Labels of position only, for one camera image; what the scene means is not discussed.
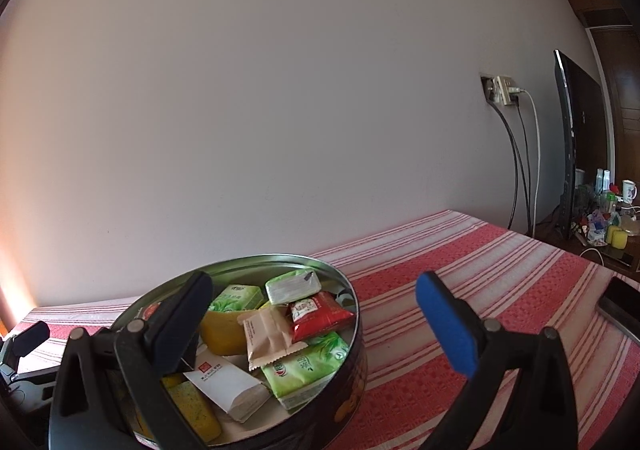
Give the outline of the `wall power socket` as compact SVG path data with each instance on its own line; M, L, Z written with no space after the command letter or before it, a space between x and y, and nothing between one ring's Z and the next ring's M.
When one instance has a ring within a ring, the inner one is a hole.
M504 75L480 76L485 99L496 106L515 106L518 104L518 94L521 89L516 86L511 77Z

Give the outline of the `round metal tin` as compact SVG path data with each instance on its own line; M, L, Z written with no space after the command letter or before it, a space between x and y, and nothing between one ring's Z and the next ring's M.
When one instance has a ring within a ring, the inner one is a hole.
M367 383L360 307L347 277L327 262L292 254L265 254L215 262L199 269L219 293L227 285L264 286L292 271L316 274L322 291L352 314L344 326L308 338L306 347L269 363L254 377L271 396L244 423L213 405L221 435L203 449L323 449L354 415Z

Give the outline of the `yellow green scouring sponge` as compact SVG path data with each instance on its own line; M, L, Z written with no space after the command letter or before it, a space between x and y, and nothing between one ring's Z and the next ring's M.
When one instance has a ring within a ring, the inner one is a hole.
M211 444L221 433L221 426L208 399L188 380L180 376L162 378L171 400L196 431L201 440Z

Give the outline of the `white mug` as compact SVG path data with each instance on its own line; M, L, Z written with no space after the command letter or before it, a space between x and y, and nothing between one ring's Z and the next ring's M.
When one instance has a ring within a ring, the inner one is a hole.
M632 204L638 194L637 184L630 179L622 181L622 199L625 203Z

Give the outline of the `black smartphone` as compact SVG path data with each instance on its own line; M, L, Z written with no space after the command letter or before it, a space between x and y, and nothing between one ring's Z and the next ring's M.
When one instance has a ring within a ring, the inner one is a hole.
M612 277L597 301L597 311L640 344L640 292L618 277Z

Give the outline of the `green white tissue pack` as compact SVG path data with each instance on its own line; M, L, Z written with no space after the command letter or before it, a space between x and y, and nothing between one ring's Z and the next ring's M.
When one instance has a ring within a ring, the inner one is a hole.
M268 280L265 289L270 303L284 305L319 293L322 285L314 270L299 269Z

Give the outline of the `yellow sponge block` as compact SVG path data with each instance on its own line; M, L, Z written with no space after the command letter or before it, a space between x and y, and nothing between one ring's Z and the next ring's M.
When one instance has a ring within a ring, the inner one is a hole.
M200 324L200 337L208 350L217 356L247 353L243 321L257 310L220 312L209 310Z

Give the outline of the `red ketchup sachet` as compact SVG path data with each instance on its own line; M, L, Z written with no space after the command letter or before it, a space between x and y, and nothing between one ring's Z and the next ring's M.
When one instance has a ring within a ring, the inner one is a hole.
M326 291L303 298L290 305L294 343L349 326L355 314L343 308Z

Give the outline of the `red white striped bedsheet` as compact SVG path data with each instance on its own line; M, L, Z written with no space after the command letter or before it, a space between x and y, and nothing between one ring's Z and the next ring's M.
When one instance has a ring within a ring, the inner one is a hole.
M341 449L414 449L462 385L413 296L435 270L481 316L507 328L554 326L574 380L578 439L604 443L639 375L639 347L597 301L612 271L482 220L444 210L318 255L355 287L363 314L368 381L363 404L337 438Z

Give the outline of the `white card tissue pack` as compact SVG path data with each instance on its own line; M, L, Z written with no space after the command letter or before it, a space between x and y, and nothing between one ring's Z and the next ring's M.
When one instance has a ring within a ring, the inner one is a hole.
M245 423L271 397L258 378L202 346L186 378L233 421Z

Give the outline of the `beige snack wrapper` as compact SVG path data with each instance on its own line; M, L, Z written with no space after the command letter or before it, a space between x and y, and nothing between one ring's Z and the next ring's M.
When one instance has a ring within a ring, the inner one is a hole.
M308 347L306 342L294 342L293 325L283 306L265 306L240 314L247 349L248 370L268 366Z

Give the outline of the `green tea tissue pack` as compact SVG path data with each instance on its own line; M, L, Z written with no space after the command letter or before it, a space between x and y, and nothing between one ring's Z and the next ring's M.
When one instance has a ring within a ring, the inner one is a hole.
M308 347L262 368L262 374L279 404L295 411L313 400L341 367L348 344L329 332L308 342Z

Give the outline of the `black flat monitor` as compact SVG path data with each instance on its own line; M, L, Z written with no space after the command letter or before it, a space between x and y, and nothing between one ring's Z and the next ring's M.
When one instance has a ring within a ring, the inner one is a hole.
M608 168L608 130L600 84L559 49L554 54L554 76L560 98L564 134L564 180L558 222L569 239L575 220L576 172L587 184L596 181L599 168Z

